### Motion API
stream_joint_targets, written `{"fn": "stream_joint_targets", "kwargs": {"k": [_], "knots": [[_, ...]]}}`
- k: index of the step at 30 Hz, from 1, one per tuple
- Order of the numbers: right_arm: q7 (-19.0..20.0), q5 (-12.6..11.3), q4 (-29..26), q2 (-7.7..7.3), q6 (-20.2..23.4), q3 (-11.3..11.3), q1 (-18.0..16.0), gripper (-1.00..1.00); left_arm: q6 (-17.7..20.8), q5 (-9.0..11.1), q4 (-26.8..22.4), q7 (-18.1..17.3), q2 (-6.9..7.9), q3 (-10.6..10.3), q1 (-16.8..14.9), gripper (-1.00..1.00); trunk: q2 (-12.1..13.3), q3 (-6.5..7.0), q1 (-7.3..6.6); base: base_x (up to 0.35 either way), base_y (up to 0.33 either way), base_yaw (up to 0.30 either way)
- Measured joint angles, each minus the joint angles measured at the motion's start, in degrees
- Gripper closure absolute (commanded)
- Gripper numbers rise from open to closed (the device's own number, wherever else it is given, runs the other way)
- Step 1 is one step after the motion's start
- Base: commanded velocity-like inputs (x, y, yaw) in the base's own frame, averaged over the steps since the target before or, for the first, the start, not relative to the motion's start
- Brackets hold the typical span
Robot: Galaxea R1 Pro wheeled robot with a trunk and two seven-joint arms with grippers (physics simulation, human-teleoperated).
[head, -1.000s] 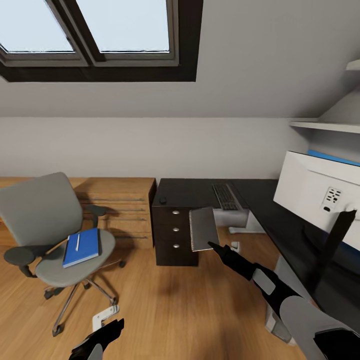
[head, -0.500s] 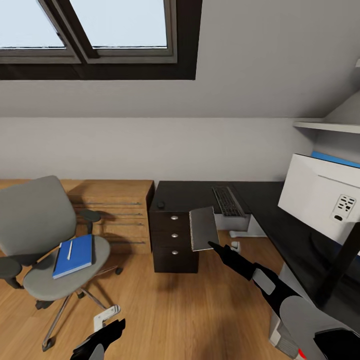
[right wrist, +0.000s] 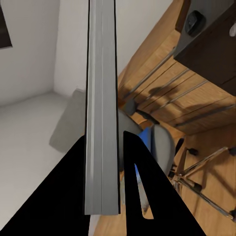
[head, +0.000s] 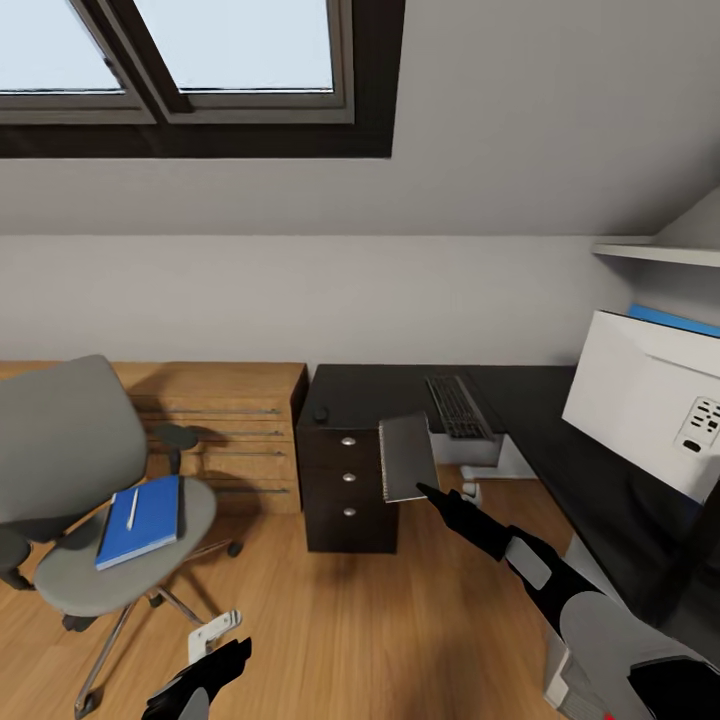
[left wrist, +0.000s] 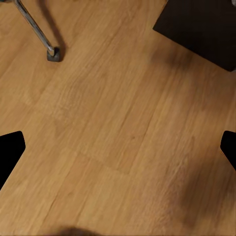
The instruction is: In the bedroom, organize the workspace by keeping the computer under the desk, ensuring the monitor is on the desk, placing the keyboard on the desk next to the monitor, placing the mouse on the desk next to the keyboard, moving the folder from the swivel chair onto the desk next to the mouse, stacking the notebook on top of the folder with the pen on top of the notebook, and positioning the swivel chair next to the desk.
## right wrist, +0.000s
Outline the notebook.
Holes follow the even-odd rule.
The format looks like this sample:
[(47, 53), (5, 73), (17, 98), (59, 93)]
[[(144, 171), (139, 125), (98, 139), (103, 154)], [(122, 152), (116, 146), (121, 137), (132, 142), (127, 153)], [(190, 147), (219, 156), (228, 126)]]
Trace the notebook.
[(116, 0), (88, 0), (84, 215), (119, 215)]

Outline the swivel chair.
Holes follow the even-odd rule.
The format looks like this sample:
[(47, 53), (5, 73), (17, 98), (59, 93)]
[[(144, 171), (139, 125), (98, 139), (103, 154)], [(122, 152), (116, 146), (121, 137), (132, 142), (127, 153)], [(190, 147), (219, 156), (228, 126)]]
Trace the swivel chair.
[[(177, 145), (172, 138), (170, 132), (162, 126), (155, 118), (142, 110), (137, 109), (138, 103), (131, 99), (125, 105), (124, 111), (118, 110), (118, 133), (119, 133), (119, 172), (124, 172), (124, 158), (123, 158), (123, 133), (128, 131), (136, 135), (140, 135), (143, 129), (131, 118), (135, 113), (142, 115), (145, 119), (148, 119), (154, 125), (151, 128), (151, 154), (159, 164), (165, 175), (172, 185), (176, 188), (177, 193), (181, 197), (182, 186), (187, 186), (194, 193), (200, 196), (203, 200), (217, 209), (227, 218), (236, 222), (236, 209), (229, 213), (209, 199), (207, 196), (201, 193), (202, 185), (187, 178), (193, 174), (203, 165), (208, 163), (213, 158), (225, 150), (230, 152), (230, 155), (236, 157), (236, 148), (228, 148), (227, 146), (221, 147), (216, 152), (212, 153), (205, 159), (201, 160), (197, 164), (191, 166), (187, 170), (184, 169), (186, 151), (189, 151), (191, 155), (195, 156), (196, 149), (188, 149), (184, 147), (178, 167), (174, 161), (174, 158), (182, 146), (184, 139), (181, 138)], [(49, 140), (49, 146), (58, 151), (59, 153), (66, 155), (70, 148), (85, 135), (85, 111), (86, 111), (86, 93), (80, 89), (76, 89), (66, 105), (66, 108)], [(125, 183), (124, 175), (120, 183), (120, 202), (124, 209), (125, 206)], [(138, 183), (141, 208), (143, 213), (146, 213), (149, 208), (149, 202), (143, 187), (142, 181)]]

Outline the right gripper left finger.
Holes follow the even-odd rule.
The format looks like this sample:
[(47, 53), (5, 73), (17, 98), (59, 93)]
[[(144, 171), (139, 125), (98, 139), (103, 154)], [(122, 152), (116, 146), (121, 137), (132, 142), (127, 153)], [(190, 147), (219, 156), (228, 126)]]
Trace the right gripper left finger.
[(83, 135), (0, 231), (0, 236), (88, 236)]

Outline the folder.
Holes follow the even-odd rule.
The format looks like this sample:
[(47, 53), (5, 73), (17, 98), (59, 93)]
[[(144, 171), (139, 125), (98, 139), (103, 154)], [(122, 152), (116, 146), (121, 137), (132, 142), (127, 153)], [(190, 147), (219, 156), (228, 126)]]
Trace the folder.
[[(139, 137), (143, 140), (143, 142), (147, 146), (148, 150), (151, 152), (151, 150), (150, 150), (151, 128), (150, 127), (145, 128), (145, 130), (143, 130), (143, 132), (139, 135)], [(136, 164), (135, 164), (135, 170), (136, 170), (137, 183), (139, 183), (141, 181), (141, 177), (140, 177), (140, 174), (139, 174)]]

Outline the mouse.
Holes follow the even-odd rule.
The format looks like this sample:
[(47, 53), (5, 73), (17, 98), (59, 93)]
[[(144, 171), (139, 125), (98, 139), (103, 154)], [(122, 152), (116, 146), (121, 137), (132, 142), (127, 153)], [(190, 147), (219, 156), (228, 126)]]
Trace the mouse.
[(192, 11), (189, 14), (189, 16), (187, 16), (187, 19), (186, 19), (185, 25), (184, 25), (186, 34), (190, 34), (191, 32), (193, 32), (193, 30), (200, 23), (200, 18), (201, 18), (201, 14), (198, 10)]

